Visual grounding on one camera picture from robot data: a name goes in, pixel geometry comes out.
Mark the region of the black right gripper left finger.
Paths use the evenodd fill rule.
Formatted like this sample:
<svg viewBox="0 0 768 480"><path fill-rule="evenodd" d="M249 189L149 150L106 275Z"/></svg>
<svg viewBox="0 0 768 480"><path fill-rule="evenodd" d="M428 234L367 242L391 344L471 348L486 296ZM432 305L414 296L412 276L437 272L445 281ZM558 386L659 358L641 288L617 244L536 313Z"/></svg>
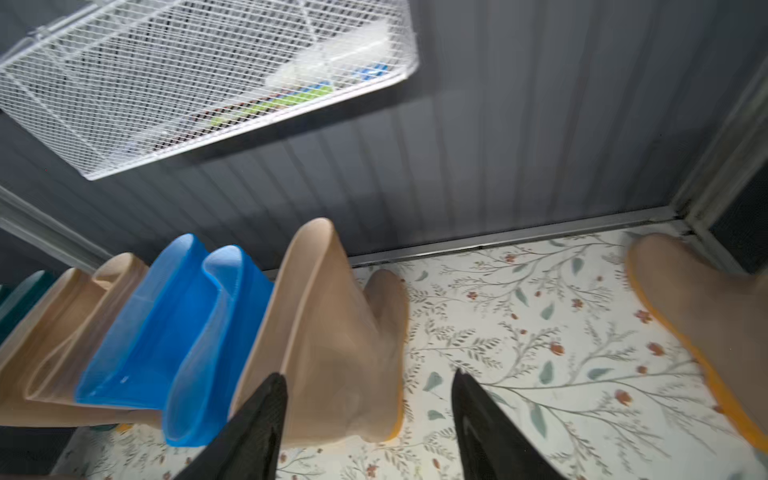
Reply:
<svg viewBox="0 0 768 480"><path fill-rule="evenodd" d="M285 377L270 374L176 479L274 479L287 404Z"/></svg>

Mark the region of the blue boot back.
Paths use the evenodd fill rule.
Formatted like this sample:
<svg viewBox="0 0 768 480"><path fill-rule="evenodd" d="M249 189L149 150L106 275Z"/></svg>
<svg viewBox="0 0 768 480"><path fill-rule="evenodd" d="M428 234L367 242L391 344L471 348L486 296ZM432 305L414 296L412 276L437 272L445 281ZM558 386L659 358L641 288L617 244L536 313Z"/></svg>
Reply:
<svg viewBox="0 0 768 480"><path fill-rule="evenodd" d="M161 410L217 296L192 234L155 259L107 332L75 390L79 404Z"/></svg>
<svg viewBox="0 0 768 480"><path fill-rule="evenodd" d="M174 447L205 446L226 425L273 291L273 283L236 245L209 254L202 271L215 298L166 401L163 434Z"/></svg>

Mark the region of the beige boot back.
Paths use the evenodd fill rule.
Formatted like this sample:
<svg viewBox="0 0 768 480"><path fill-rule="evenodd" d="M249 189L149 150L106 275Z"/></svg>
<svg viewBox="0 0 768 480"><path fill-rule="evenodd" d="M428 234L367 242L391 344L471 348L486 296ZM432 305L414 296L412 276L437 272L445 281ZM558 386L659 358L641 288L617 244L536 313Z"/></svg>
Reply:
<svg viewBox="0 0 768 480"><path fill-rule="evenodd" d="M75 400L81 375L147 272L147 265L132 253L112 257L93 274L84 272L88 281L50 317L40 359L24 385L25 400L45 406L74 407L75 427L160 426L159 410L99 407Z"/></svg>
<svg viewBox="0 0 768 480"><path fill-rule="evenodd" d="M651 234L628 249L629 284L688 350L718 408L767 449L767 277L713 267L683 241Z"/></svg>
<svg viewBox="0 0 768 480"><path fill-rule="evenodd" d="M76 409L24 399L24 385L40 359L50 317L88 281L79 269L65 271L1 345L1 424L8 427L75 427Z"/></svg>
<svg viewBox="0 0 768 480"><path fill-rule="evenodd" d="M333 223L316 218L294 235L229 414L272 373L287 382L283 444L396 437L404 419L409 297L386 269L365 285L353 274Z"/></svg>

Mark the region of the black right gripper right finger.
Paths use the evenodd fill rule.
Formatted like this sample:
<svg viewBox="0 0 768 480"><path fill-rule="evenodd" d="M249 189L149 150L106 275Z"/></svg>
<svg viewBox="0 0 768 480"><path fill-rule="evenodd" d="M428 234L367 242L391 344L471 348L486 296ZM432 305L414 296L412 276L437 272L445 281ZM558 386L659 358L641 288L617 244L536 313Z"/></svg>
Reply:
<svg viewBox="0 0 768 480"><path fill-rule="evenodd" d="M451 388L456 438L466 479L560 479L482 386L457 370Z"/></svg>

